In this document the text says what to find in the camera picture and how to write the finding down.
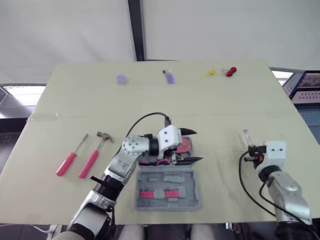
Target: black pole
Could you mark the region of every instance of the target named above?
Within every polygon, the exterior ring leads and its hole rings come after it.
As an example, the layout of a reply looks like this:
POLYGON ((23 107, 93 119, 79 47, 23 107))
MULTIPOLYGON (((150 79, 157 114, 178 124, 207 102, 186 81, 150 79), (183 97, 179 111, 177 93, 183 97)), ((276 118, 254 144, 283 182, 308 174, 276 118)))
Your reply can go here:
POLYGON ((136 60, 138 62, 145 61, 144 33, 140 0, 128 0, 128 6, 136 60))

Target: screwdriver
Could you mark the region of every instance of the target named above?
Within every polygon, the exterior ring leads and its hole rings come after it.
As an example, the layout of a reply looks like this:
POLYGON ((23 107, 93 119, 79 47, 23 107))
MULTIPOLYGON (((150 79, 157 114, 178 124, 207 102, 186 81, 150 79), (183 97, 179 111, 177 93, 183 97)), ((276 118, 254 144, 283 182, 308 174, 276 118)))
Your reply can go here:
POLYGON ((70 167, 70 165, 73 163, 74 159, 77 156, 76 152, 80 148, 81 144, 88 138, 88 136, 89 136, 89 134, 86 134, 84 136, 84 138, 82 139, 82 141, 79 143, 79 145, 76 147, 75 151, 71 152, 70 155, 64 160, 64 162, 59 167, 58 171, 56 171, 57 176, 60 177, 66 173, 66 171, 68 170, 68 168, 70 167))

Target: black cable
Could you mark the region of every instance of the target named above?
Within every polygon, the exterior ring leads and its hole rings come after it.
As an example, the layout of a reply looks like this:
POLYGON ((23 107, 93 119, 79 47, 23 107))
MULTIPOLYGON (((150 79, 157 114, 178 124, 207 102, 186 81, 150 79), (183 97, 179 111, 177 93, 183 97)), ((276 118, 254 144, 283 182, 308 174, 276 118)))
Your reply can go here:
MULTIPOLYGON (((151 112, 151 113, 149 113, 149 114, 147 114, 147 115, 144 115, 143 117, 140 117, 140 118, 132 125, 132 127, 129 129, 129 131, 128 131, 128 133, 126 134, 125 137, 128 137, 128 136, 129 136, 129 134, 131 133, 132 129, 134 129, 134 127, 135 127, 142 119, 144 119, 144 118, 146 118, 146 117, 149 117, 149 116, 152 116, 152 115, 161 115, 161 116, 164 116, 164 124, 165 124, 166 127, 167 127, 167 125, 170 125, 170 124, 171 124, 170 118, 169 118, 167 115, 165 115, 163 112, 159 112, 159 111, 151 112)), ((120 149, 121 149, 121 145, 120 145, 118 151, 115 153, 115 155, 117 155, 117 154, 120 152, 120 149)))
POLYGON ((130 130, 128 131, 128 133, 126 134, 126 137, 129 136, 129 134, 131 133, 132 129, 134 129, 134 127, 144 118, 146 117, 149 117, 151 115, 162 115, 165 117, 165 120, 169 120, 169 117, 167 115, 165 115, 163 112, 159 112, 159 111, 156 111, 156 112, 152 112, 152 113, 149 113, 147 115, 144 115, 143 117, 139 118, 133 125, 132 127, 130 128, 130 130))
MULTIPOLYGON (((274 206, 275 208, 283 211, 285 214, 295 218, 299 223, 303 224, 303 225, 306 225, 306 226, 309 226, 308 224, 306 224, 304 221, 302 221, 298 216, 294 215, 293 213, 285 210, 283 207, 280 207, 279 205, 275 204, 274 202, 272 201, 269 201, 267 198, 265 198, 263 195, 262 195, 262 190, 264 189, 265 185, 266 185, 266 182, 267 181, 264 181, 263 184, 261 185, 260 187, 260 190, 259 190, 259 195, 260 197, 265 200, 267 203, 271 204, 272 206, 274 206)), ((320 240, 320 237, 318 236, 318 234, 316 233, 316 231, 312 228, 312 226, 310 226, 310 232, 314 235, 314 237, 317 239, 317 240, 320 240)))
POLYGON ((266 209, 265 207, 263 207, 260 203, 258 203, 251 195, 250 193, 247 191, 245 185, 244 185, 244 182, 242 181, 242 174, 241 174, 241 165, 242 165, 242 159, 243 157, 248 154, 249 152, 246 151, 244 152, 240 159, 239 159, 239 179, 240 179, 240 183, 241 183, 241 186, 243 188, 243 190, 245 191, 245 193, 248 195, 248 197, 255 203, 257 204, 260 208, 262 208, 263 210, 265 210, 266 212, 268 212, 269 214, 271 214, 273 217, 276 217, 276 215, 274 213, 272 213, 271 211, 269 211, 268 209, 266 209))

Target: white curtain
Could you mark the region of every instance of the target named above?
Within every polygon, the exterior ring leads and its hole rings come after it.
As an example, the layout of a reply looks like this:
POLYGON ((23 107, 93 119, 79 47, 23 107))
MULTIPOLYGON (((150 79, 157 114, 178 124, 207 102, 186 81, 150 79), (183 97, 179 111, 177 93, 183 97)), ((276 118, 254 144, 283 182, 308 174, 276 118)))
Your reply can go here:
POLYGON ((1 0, 0 84, 46 83, 60 62, 134 61, 127 0, 1 0))
POLYGON ((320 0, 143 0, 146 56, 320 70, 320 0))

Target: beige table surface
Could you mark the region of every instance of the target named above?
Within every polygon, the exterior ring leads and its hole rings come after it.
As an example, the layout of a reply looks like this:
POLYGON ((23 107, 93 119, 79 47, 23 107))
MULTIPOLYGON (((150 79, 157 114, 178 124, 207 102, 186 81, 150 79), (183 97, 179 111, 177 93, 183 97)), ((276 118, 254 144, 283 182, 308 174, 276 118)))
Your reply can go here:
MULTIPOLYGON (((192 136, 194 153, 204 159, 193 168, 202 208, 136 210, 135 172, 118 198, 117 224, 272 220, 239 182, 238 159, 246 150, 243 129, 256 144, 287 142, 286 171, 302 186, 312 217, 320 217, 319 145, 264 61, 103 62, 57 67, 0 175, 0 223, 67 224, 95 186, 78 173, 100 142, 96 132, 114 139, 103 146, 89 173, 100 177, 131 125, 156 111, 171 116, 175 126, 198 132, 192 136), (232 66, 238 71, 225 77, 221 69, 232 66), (167 84, 163 69, 172 70, 175 84, 167 84), (216 75, 201 78, 210 69, 216 75), (116 84, 119 74, 127 76, 126 85, 116 84), (78 157, 65 176, 57 177, 56 170, 85 133, 90 137, 78 157)), ((156 134, 163 127, 161 116, 151 116, 132 133, 156 134)), ((243 178, 259 199, 261 182, 250 163, 243 166, 243 178)))

